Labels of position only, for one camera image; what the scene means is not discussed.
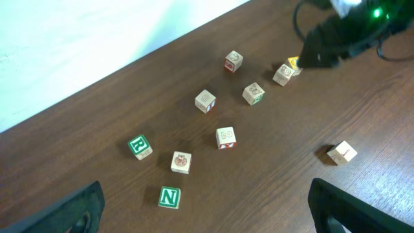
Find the red snail block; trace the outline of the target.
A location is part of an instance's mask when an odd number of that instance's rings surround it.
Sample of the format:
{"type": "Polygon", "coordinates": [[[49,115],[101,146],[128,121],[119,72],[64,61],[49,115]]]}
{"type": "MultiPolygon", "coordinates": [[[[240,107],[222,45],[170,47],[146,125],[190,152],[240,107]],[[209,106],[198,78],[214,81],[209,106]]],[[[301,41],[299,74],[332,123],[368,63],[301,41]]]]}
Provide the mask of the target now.
{"type": "Polygon", "coordinates": [[[294,73],[294,69],[290,68],[288,65],[283,64],[276,71],[273,80],[284,87],[289,82],[294,73]]]}

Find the green R block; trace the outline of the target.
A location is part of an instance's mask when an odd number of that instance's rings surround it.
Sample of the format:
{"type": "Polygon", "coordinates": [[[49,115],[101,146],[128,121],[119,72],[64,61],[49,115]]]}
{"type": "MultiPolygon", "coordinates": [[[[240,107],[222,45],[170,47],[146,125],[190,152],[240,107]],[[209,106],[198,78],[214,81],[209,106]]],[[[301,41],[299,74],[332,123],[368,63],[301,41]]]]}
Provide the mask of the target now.
{"type": "Polygon", "coordinates": [[[135,137],[127,144],[133,155],[140,161],[153,153],[153,149],[144,135],[135,137]]]}

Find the red X number block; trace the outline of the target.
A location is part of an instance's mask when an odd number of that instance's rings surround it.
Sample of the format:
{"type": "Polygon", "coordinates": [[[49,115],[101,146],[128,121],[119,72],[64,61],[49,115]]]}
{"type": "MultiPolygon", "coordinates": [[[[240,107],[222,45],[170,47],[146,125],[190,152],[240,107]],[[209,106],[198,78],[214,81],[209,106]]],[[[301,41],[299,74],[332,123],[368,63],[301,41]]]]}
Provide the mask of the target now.
{"type": "Polygon", "coordinates": [[[237,144],[233,127],[219,128],[215,136],[220,150],[234,148],[237,144]]]}

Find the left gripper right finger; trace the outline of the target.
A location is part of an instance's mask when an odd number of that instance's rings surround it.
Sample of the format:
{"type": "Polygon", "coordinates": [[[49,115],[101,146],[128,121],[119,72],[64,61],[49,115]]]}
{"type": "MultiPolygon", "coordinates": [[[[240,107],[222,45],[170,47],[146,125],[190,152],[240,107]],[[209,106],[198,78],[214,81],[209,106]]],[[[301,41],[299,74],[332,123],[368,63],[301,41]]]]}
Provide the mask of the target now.
{"type": "Polygon", "coordinates": [[[308,204],[317,233],[412,233],[413,227],[320,178],[311,182],[308,204]]]}

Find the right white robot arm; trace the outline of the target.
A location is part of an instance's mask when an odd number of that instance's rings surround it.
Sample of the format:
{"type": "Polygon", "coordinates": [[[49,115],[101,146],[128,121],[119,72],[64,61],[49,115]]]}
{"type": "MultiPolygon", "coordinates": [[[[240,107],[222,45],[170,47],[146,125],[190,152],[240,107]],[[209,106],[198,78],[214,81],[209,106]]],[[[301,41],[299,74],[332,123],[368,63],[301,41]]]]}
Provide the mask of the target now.
{"type": "Polygon", "coordinates": [[[382,45],[389,37],[413,26],[412,0],[378,1],[300,1],[292,16],[292,26],[303,42],[297,66],[301,69],[334,68],[342,60],[351,59],[376,47],[381,60],[388,62],[410,61],[405,58],[388,58],[382,45]],[[304,4],[320,10],[333,9],[335,13],[317,24],[306,35],[298,25],[298,13],[304,4]]]}

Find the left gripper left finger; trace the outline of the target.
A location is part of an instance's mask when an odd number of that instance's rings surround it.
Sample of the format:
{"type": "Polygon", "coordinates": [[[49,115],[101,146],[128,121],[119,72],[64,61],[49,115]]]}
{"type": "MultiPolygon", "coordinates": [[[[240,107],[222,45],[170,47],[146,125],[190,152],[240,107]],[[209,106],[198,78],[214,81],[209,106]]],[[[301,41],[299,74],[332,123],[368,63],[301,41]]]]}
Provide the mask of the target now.
{"type": "Polygon", "coordinates": [[[95,233],[99,229],[104,206],[102,187],[99,181],[95,181],[43,210],[2,228],[1,233],[95,233]]]}

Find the green N block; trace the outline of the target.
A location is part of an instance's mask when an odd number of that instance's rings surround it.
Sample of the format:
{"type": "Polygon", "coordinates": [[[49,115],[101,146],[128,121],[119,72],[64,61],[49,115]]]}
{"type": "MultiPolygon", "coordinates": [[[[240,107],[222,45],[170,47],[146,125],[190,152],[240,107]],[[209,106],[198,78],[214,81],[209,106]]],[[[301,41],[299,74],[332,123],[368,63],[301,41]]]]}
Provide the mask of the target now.
{"type": "Polygon", "coordinates": [[[163,186],[160,191],[158,205],[164,208],[178,209],[180,204],[181,189],[163,186]]]}

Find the green butterfly block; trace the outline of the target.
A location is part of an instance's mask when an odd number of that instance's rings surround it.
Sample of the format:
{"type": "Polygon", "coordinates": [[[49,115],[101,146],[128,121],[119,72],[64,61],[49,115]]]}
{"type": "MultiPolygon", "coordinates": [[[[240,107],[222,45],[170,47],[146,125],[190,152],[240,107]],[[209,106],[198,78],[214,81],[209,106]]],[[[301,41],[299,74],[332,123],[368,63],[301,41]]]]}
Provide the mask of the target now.
{"type": "Polygon", "coordinates": [[[264,94],[265,91],[258,85],[258,83],[254,82],[245,87],[242,96],[250,105],[254,105],[261,101],[264,94]]]}

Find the red shell picture block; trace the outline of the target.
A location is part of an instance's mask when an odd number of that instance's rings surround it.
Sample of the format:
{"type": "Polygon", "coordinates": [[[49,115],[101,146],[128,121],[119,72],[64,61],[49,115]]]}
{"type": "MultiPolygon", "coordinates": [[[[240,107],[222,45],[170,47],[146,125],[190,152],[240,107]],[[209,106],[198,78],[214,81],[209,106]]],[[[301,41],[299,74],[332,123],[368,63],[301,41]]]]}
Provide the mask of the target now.
{"type": "Polygon", "coordinates": [[[191,166],[191,153],[175,151],[171,162],[171,171],[189,174],[191,166]]]}

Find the red six block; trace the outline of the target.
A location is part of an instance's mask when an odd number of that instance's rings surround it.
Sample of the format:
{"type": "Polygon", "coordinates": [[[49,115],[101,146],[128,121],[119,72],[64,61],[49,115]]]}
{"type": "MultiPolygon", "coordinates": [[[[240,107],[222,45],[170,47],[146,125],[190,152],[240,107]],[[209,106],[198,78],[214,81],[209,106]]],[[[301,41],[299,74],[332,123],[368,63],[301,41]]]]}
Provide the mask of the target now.
{"type": "Polygon", "coordinates": [[[208,113],[214,108],[217,98],[206,89],[195,97],[195,106],[203,113],[208,113]]]}

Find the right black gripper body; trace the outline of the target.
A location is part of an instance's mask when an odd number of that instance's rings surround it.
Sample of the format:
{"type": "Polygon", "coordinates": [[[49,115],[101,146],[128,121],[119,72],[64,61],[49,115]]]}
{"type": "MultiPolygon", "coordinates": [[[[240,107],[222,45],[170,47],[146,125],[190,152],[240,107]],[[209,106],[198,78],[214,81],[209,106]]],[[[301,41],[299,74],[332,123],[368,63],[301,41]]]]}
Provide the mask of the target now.
{"type": "Polygon", "coordinates": [[[350,59],[376,47],[380,59],[401,62],[404,58],[388,58],[382,45],[390,36],[404,31],[404,0],[358,1],[300,1],[320,10],[334,9],[336,13],[317,24],[306,35],[297,28],[303,42],[299,55],[300,68],[334,68],[342,60],[350,59]]]}

